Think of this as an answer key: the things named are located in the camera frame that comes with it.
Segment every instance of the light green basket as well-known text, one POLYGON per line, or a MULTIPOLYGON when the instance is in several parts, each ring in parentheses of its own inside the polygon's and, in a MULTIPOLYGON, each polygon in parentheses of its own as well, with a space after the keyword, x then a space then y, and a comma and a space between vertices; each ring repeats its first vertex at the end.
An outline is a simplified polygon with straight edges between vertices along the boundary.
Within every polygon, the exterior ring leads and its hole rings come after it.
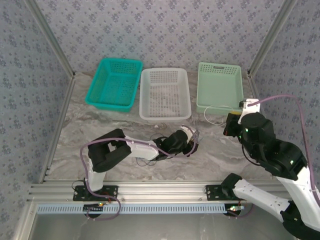
MULTIPOLYGON (((203 113, 208 106, 229 106, 242 112, 239 102, 244 99, 241 67, 237 65, 200 62, 196 111, 203 113)), ((209 107, 205 114, 228 115, 228 107, 209 107)))

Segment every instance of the white basket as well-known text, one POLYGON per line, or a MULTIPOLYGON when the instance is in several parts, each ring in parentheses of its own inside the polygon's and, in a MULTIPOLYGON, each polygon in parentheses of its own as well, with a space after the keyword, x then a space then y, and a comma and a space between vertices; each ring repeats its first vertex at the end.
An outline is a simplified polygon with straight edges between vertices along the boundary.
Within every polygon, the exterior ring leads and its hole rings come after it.
POLYGON ((191 116, 187 71, 149 68, 141 73, 140 117, 148 122, 172 123, 191 116))

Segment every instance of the teal basket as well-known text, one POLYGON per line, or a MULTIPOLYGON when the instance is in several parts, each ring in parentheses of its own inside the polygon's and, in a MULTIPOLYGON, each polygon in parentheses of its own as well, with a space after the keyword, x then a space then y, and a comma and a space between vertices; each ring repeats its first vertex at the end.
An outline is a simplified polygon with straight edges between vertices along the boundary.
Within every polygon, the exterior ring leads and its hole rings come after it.
POLYGON ((102 59, 85 102, 101 110, 129 112, 135 101, 142 67, 139 60, 102 59))
POLYGON ((239 102, 244 99, 241 67, 237 65, 200 62, 196 111, 205 114, 228 115, 241 113, 239 102))

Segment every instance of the black mounting bracket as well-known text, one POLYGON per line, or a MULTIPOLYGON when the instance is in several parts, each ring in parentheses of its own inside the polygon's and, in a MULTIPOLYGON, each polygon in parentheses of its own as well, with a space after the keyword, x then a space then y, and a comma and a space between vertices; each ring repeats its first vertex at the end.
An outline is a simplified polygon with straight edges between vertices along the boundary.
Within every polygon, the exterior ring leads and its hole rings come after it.
MULTIPOLYGON (((96 191, 96 194, 109 195, 112 197, 118 196, 118 186, 115 185, 104 185, 102 189, 96 191)), ((112 198, 93 196, 87 189, 86 185, 79 185, 75 187, 73 193, 73 201, 75 202, 114 202, 112 198)))
POLYGON ((208 201, 239 201, 240 198, 236 196, 227 196, 222 191, 221 185, 206 185, 205 186, 206 199, 208 201))

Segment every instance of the cable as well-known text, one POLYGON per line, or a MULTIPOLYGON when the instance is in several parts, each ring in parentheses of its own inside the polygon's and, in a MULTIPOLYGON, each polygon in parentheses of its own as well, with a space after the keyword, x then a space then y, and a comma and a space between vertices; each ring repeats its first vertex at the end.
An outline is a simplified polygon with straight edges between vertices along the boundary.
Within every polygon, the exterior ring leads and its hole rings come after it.
POLYGON ((85 215, 86 215, 86 217, 88 219, 91 219, 92 221, 95 221, 96 220, 95 218, 92 218, 92 217, 89 216, 89 212, 91 211, 91 209, 94 209, 94 207, 89 207, 88 210, 86 211, 85 215))
MULTIPOLYGON (((189 156, 191 155, 195 148, 196 148, 196 144, 197 144, 197 138, 195 136, 195 133, 193 132, 193 130, 186 126, 186 125, 182 125, 182 127, 186 127, 187 129, 189 129, 191 132, 192 132, 192 138, 194 140, 193 142, 193 146, 192 146, 192 149, 190 152, 188 152, 187 154, 185 154, 185 156, 189 156)), ((86 165, 86 162, 84 160, 84 156, 83 156, 83 150, 84 148, 92 145, 92 144, 98 144, 98 143, 103 143, 103 142, 108 142, 108 141, 123 141, 123 142, 132 142, 132 143, 136 143, 136 144, 141 144, 141 145, 145 145, 145 146, 149 146, 165 155, 167 155, 168 157, 176 157, 176 158, 184 158, 185 156, 175 156, 175 155, 171 155, 165 151, 163 151, 162 149, 158 148, 156 145, 151 145, 149 143, 146 143, 146 142, 143 142, 143 141, 139 141, 139 140, 130 140, 130 139, 127 139, 127 138, 121 138, 121 137, 109 137, 109 138, 103 138, 103 139, 98 139, 98 140, 94 140, 94 141, 91 141, 91 142, 88 142, 86 144, 84 144, 81 148, 80 148, 80 159, 81 159, 81 162, 82 162, 82 165, 84 167, 84 172, 85 172, 85 184, 86 184, 86 188, 88 189, 89 193, 91 193, 93 196, 96 196, 96 197, 99 197, 99 198, 106 198, 106 199, 113 199, 115 200, 118 204, 119 204, 119 209, 118 211, 116 212, 116 214, 114 214, 113 216, 111 217, 105 217, 105 218, 91 218, 91 217, 88 217, 88 214, 87 214, 87 217, 88 219, 91 219, 91 220, 95 220, 95 221, 106 221, 106 220, 112 220, 112 219, 115 219, 119 214, 120 214, 120 211, 121 211, 121 202, 114 196, 111 196, 111 195, 101 195, 101 194, 97 194, 95 192, 93 192, 90 188, 90 185, 89 185, 89 171, 88 171, 88 168, 87 168, 87 165, 86 165)))
POLYGON ((74 183, 76 182, 82 182, 84 184, 83 180, 75 180, 73 183, 71 183, 71 188, 75 191, 76 189, 74 188, 74 183))
POLYGON ((152 135, 150 136, 149 141, 151 140, 151 138, 152 138, 154 135, 157 135, 157 134, 159 134, 159 135, 161 135, 162 137, 164 137, 163 134, 156 132, 156 133, 154 133, 154 134, 152 134, 152 135))
POLYGON ((317 188, 316 188, 316 184, 315 184, 314 168, 313 168, 313 165, 312 165, 311 154, 310 154, 309 145, 308 145, 308 142, 307 142, 305 118, 304 118, 304 113, 303 113, 303 110, 302 110, 302 106, 301 106, 301 104, 299 102, 299 99, 296 96, 291 95, 291 94, 280 94, 280 95, 267 97, 265 99, 256 101, 254 103, 250 103, 250 104, 248 104, 248 107, 251 107, 251 106, 256 105, 256 104, 262 104, 262 103, 270 101, 272 99, 284 98, 284 97, 285 98, 293 98, 295 100, 296 104, 298 105, 298 108, 299 108, 302 137, 303 137, 303 142, 304 142, 304 147, 305 147, 306 159, 308 161, 308 167, 309 167, 309 170, 310 170, 311 190, 312 190, 312 194, 314 196, 315 201, 317 202, 318 206, 320 207, 320 199, 319 199, 319 196, 317 194, 317 188))
POLYGON ((104 192, 102 192, 101 194, 104 194, 104 195, 110 195, 107 191, 104 191, 104 192))
POLYGON ((145 161, 143 160, 143 158, 139 158, 139 157, 136 157, 136 158, 135 158, 135 161, 136 161, 136 164, 137 164, 139 167, 145 167, 145 166, 147 166, 147 165, 150 166, 150 167, 152 167, 152 166, 156 165, 156 163, 158 162, 158 161, 145 162, 145 161), (144 165, 140 165, 140 164, 138 163, 138 159, 139 159, 140 161, 144 162, 144 165))
POLYGON ((233 109, 232 107, 230 107, 230 106, 225 106, 225 105, 221 105, 221 106, 210 105, 210 106, 207 106, 207 107, 205 108, 204 112, 203 112, 203 116, 204 116, 205 120, 206 120, 208 123, 210 123, 210 124, 212 124, 212 125, 215 125, 215 126, 221 126, 221 125, 225 124, 225 122, 224 122, 223 119, 222 119, 222 122, 221 122, 221 123, 214 123, 214 122, 208 120, 208 118, 206 117, 206 111, 207 111, 208 108, 211 108, 211 107, 217 107, 217 108, 219 108, 219 107, 225 107, 225 108, 230 108, 230 109, 232 109, 232 111, 234 111, 234 109, 233 109))
POLYGON ((261 164, 257 164, 257 163, 255 163, 255 162, 251 161, 251 160, 247 157, 247 155, 246 155, 246 153, 245 153, 245 148, 244 148, 243 145, 241 145, 241 149, 242 149, 242 153, 243 153, 245 159, 247 159, 247 160, 248 160, 250 163, 252 163, 253 165, 261 166, 261 164))

